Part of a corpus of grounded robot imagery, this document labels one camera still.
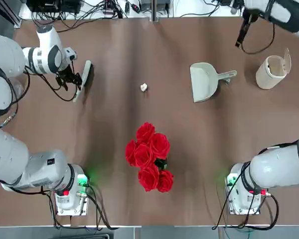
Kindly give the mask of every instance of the wire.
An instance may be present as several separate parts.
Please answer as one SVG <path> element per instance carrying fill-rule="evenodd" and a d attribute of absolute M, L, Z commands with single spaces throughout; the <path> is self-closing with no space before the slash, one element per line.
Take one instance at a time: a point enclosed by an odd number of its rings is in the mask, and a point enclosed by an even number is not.
<path fill-rule="evenodd" d="M 213 231 L 216 230 L 216 229 L 218 228 L 219 223 L 220 223 L 220 220 L 221 220 L 221 217 L 222 217 L 222 215 L 223 215 L 223 213 L 224 213 L 224 209 L 225 209 L 226 203 L 227 203 L 228 198 L 229 198 L 229 196 L 230 196 L 230 193 L 233 191 L 234 186 L 235 186 L 236 183 L 238 182 L 238 180 L 239 180 L 239 178 L 241 177 L 241 175 L 246 171 L 246 168 L 248 168 L 248 166 L 250 165 L 250 162 L 248 162 L 247 164 L 248 164 L 248 165 L 247 165 L 247 166 L 240 172 L 240 174 L 238 175 L 236 181 L 233 183 L 233 186 L 232 186 L 231 189 L 229 190 L 229 192 L 228 192 L 228 194 L 227 194 L 227 197 L 226 197 L 226 199 L 225 199 L 225 202 L 224 202 L 224 204 L 223 204 L 223 207 L 222 207 L 222 209 L 221 209 L 221 213 L 220 213 L 220 216 L 219 216 L 219 218 L 218 218 L 218 222 L 217 222 L 217 224 L 216 224 L 215 226 L 213 226 L 213 227 L 211 228 Z"/>
<path fill-rule="evenodd" d="M 24 191 L 18 190 L 18 189 L 13 188 L 13 187 L 10 187 L 10 189 L 12 191 L 16 192 L 16 193 L 20 193 L 20 194 L 24 194 L 24 195 L 38 195 L 38 194 L 46 195 L 47 192 L 50 192 L 49 190 L 44 191 L 43 187 L 41 187 L 41 191 L 40 192 L 24 192 Z"/>
<path fill-rule="evenodd" d="M 117 4 L 117 6 L 119 6 L 119 8 L 121 9 L 120 12 L 123 13 L 125 15 L 126 18 L 128 18 L 128 16 L 125 14 L 125 12 L 123 11 L 123 9 L 121 8 L 121 5 L 119 4 L 119 2 L 117 0 L 114 0 L 114 4 Z"/>
<path fill-rule="evenodd" d="M 94 199 L 93 197 L 91 197 L 90 195 L 88 195 L 88 198 L 94 203 L 94 205 L 96 206 L 97 211 L 100 213 L 100 217 L 102 218 L 103 223 L 105 224 L 105 226 L 110 229 L 110 230 L 116 230 L 118 228 L 113 228 L 110 226 L 108 220 L 104 217 L 102 210 L 100 209 L 96 198 Z"/>
<path fill-rule="evenodd" d="M 97 202 L 97 200 L 96 200 L 96 194 L 95 194 L 95 191 L 94 191 L 93 187 L 89 186 L 89 188 L 93 192 L 95 202 Z M 102 228 L 99 229 L 99 224 L 100 224 L 100 221 L 101 221 L 101 215 L 100 215 L 100 218 L 98 219 L 98 210 L 97 210 L 96 204 L 95 204 L 95 211 L 96 211 L 96 231 L 100 231 L 100 230 L 102 230 Z"/>
<path fill-rule="evenodd" d="M 254 213 L 254 215 L 256 215 L 256 214 L 257 214 L 257 212 L 259 212 L 259 211 L 260 211 L 261 207 L 263 206 L 264 202 L 266 201 L 266 198 L 267 198 L 267 197 L 264 197 L 264 199 L 261 201 L 261 203 L 260 203 L 260 205 L 259 205 L 259 207 L 258 207 L 257 211 Z"/>
<path fill-rule="evenodd" d="M 195 15 L 195 16 L 208 15 L 208 16 L 211 16 L 215 11 L 217 11 L 219 9 L 219 5 L 220 5 L 220 2 L 218 2 L 218 4 L 215 6 L 215 8 L 214 8 L 213 11 L 208 12 L 208 13 L 202 13 L 202 14 L 198 14 L 198 13 L 186 13 L 186 14 L 183 14 L 182 16 L 180 16 L 180 17 L 187 16 L 187 15 Z"/>
<path fill-rule="evenodd" d="M 241 44 L 241 49 L 243 50 L 244 53 L 248 54 L 248 55 L 255 55 L 255 54 L 258 54 L 258 53 L 261 53 L 263 52 L 264 50 L 266 50 L 267 48 L 269 48 L 272 43 L 274 42 L 275 40 L 275 24 L 273 24 L 273 38 L 271 40 L 271 42 L 266 46 L 264 47 L 263 49 L 259 50 L 259 51 L 255 51 L 255 52 L 247 52 L 245 49 L 244 49 L 244 46 L 243 46 L 243 43 Z"/>
<path fill-rule="evenodd" d="M 212 6 L 217 6 L 217 5 L 218 5 L 218 4 L 215 5 L 215 4 L 212 4 L 212 3 L 207 3 L 206 0 L 203 0 L 203 1 L 204 1 L 204 3 L 205 3 L 206 5 L 212 5 Z"/>
<path fill-rule="evenodd" d="M 254 230 L 258 230 L 258 231 L 268 231 L 270 229 L 272 229 L 277 221 L 278 221 L 278 217 L 279 217 L 279 203 L 277 201 L 277 199 L 275 198 L 274 195 L 271 194 L 270 196 L 274 201 L 275 201 L 275 204 L 276 204 L 276 215 L 275 215 L 275 218 L 273 220 L 273 222 L 269 225 L 269 227 L 266 227 L 266 228 L 258 228 L 258 227 L 253 227 L 253 226 L 246 226 L 247 228 L 251 228 L 251 229 L 254 229 Z"/>
<path fill-rule="evenodd" d="M 63 100 L 63 101 L 66 101 L 66 102 L 70 102 L 70 101 L 72 101 L 74 98 L 75 98 L 75 96 L 76 96 L 76 93 L 77 93 L 77 91 L 78 91 L 78 88 L 77 88 L 77 86 L 75 86 L 75 92 L 74 92 L 74 95 L 73 95 L 73 97 L 72 98 L 70 98 L 70 99 L 65 99 L 65 98 L 63 98 L 63 97 L 61 97 L 56 91 L 57 90 L 59 90 L 59 89 L 55 89 L 55 88 L 53 88 L 52 86 L 51 86 L 51 84 L 49 83 L 49 81 L 46 79 L 46 77 L 45 76 L 43 76 L 43 75 L 41 75 L 41 74 L 36 74 L 36 75 L 38 75 L 49 87 L 50 87 L 50 89 L 54 92 L 54 94 L 58 97 L 58 98 L 60 98 L 61 100 Z"/>

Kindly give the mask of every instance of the red rose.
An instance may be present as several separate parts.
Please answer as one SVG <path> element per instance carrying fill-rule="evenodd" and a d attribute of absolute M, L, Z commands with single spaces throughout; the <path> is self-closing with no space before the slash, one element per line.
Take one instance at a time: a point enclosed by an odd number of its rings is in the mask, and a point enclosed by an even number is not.
<path fill-rule="evenodd" d="M 142 168 L 139 171 L 139 182 L 145 188 L 146 192 L 149 192 L 157 187 L 159 171 L 155 165 Z"/>
<path fill-rule="evenodd" d="M 164 134 L 155 133 L 150 138 L 150 146 L 156 158 L 166 159 L 169 152 L 169 142 Z"/>
<path fill-rule="evenodd" d="M 130 164 L 130 166 L 136 166 L 134 151 L 136 148 L 136 143 L 132 139 L 125 148 L 125 159 Z"/>
<path fill-rule="evenodd" d="M 136 138 L 138 142 L 147 143 L 154 133 L 155 127 L 151 123 L 145 122 L 136 132 Z"/>
<path fill-rule="evenodd" d="M 135 164 L 137 167 L 146 167 L 153 164 L 155 158 L 153 153 L 146 144 L 141 143 L 134 151 Z"/>
<path fill-rule="evenodd" d="M 171 187 L 173 186 L 173 177 L 174 176 L 171 174 L 171 172 L 167 170 L 162 170 L 159 173 L 157 189 L 161 193 L 170 191 Z"/>

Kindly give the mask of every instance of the table surface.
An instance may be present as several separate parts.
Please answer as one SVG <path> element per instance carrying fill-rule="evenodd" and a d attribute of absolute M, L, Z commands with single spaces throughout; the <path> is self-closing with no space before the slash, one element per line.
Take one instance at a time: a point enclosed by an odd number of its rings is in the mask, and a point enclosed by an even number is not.
<path fill-rule="evenodd" d="M 62 33 L 63 46 L 78 54 L 75 70 L 81 72 L 86 60 L 95 67 L 90 90 L 77 103 L 67 103 L 32 77 L 18 115 L 5 130 L 31 153 L 61 149 L 70 163 L 81 165 L 99 186 L 112 225 L 214 225 L 220 214 L 218 195 L 224 201 L 222 181 L 232 165 L 299 138 L 299 39 L 276 29 L 268 50 L 246 55 L 234 46 L 240 26 L 237 18 L 162 19 L 156 24 L 127 19 Z M 245 48 L 260 49 L 271 37 L 271 24 L 259 20 Z M 33 23 L 24 22 L 15 40 L 38 46 Z M 261 90 L 256 70 L 267 56 L 283 55 L 286 47 L 293 64 L 290 74 L 273 89 Z M 210 100 L 193 103 L 189 66 L 196 62 L 211 63 L 219 73 L 237 70 L 238 75 Z M 48 79 L 56 86 L 53 75 Z M 144 82 L 149 86 L 145 94 L 140 91 Z M 72 90 L 61 94 L 71 97 Z M 125 146 L 145 121 L 170 141 L 174 186 L 169 193 L 146 193 L 138 170 L 125 161 Z M 270 191 L 280 204 L 278 224 L 299 225 L 299 186 Z M 229 217 L 228 223 L 243 219 Z M 61 222 L 68 224 L 69 218 Z M 249 222 L 269 224 L 266 207 Z M 72 223 L 95 225 L 93 205 L 88 216 Z M 6 192 L 0 186 L 0 226 L 51 224 L 46 197 Z"/>
<path fill-rule="evenodd" d="M 93 7 L 100 3 L 101 0 L 85 0 L 82 2 L 81 11 L 76 15 L 76 17 L 83 16 L 86 12 L 91 10 Z M 139 5 L 139 0 L 129 0 L 130 3 L 134 3 L 137 6 Z M 124 10 L 126 0 L 117 0 L 118 5 Z M 180 17 L 185 15 L 186 17 L 199 17 L 197 14 L 206 14 L 201 16 L 208 16 L 209 12 L 212 12 L 215 9 L 215 6 L 211 4 L 217 4 L 217 1 L 212 0 L 171 0 L 170 1 L 170 10 L 169 15 L 167 15 L 166 11 L 159 11 L 157 13 L 158 18 L 164 17 Z M 142 9 L 142 13 L 136 13 L 132 9 L 123 17 L 128 18 L 141 18 L 141 17 L 151 17 L 151 13 L 148 12 L 148 9 Z M 219 8 L 211 15 L 211 16 L 239 16 L 241 13 L 237 11 L 235 14 L 231 13 L 231 8 L 229 6 L 219 6 Z M 22 4 L 19 16 L 22 19 L 31 19 L 32 14 L 29 8 L 25 3 Z M 33 17 L 39 19 L 36 13 L 33 14 Z M 74 15 L 71 13 L 65 14 L 66 19 L 74 19 Z M 97 19 L 100 17 L 104 17 L 104 14 L 101 11 L 98 11 L 86 19 Z"/>

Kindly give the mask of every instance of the white robotic arm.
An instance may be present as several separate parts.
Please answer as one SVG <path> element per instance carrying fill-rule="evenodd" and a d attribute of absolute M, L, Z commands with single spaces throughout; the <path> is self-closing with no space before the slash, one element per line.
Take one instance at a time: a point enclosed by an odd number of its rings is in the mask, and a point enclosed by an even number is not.
<path fill-rule="evenodd" d="M 240 47 L 249 26 L 259 16 L 299 36 L 299 0 L 244 0 L 244 23 L 236 46 Z"/>
<path fill-rule="evenodd" d="M 62 48 L 55 29 L 52 26 L 39 28 L 38 36 L 40 48 L 23 50 L 13 40 L 0 36 L 0 116 L 7 113 L 13 100 L 9 78 L 22 74 L 25 65 L 36 74 L 58 73 L 60 77 L 81 79 L 80 75 L 73 74 L 69 65 L 76 58 L 75 52 L 71 48 Z M 91 62 L 88 61 L 85 80 L 90 69 Z M 1 129 L 0 182 L 8 191 L 44 186 L 54 192 L 59 214 L 86 215 L 87 198 L 82 195 L 86 195 L 88 181 L 82 168 L 68 164 L 60 150 L 29 154 L 23 142 Z"/>

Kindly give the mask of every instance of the electronic equipment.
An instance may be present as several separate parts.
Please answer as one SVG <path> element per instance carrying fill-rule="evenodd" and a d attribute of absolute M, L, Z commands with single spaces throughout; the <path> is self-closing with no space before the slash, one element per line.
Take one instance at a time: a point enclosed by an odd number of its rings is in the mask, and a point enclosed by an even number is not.
<path fill-rule="evenodd" d="M 27 0 L 31 12 L 60 12 L 60 0 Z"/>
<path fill-rule="evenodd" d="M 140 3 L 141 3 L 140 9 L 142 11 L 151 10 L 151 8 L 150 8 L 151 0 L 140 0 Z M 156 5 L 157 11 L 165 10 L 166 4 L 170 5 L 170 0 L 157 0 L 157 5 Z"/>
<path fill-rule="evenodd" d="M 60 8 L 62 12 L 79 13 L 81 3 L 80 0 L 61 0 Z"/>

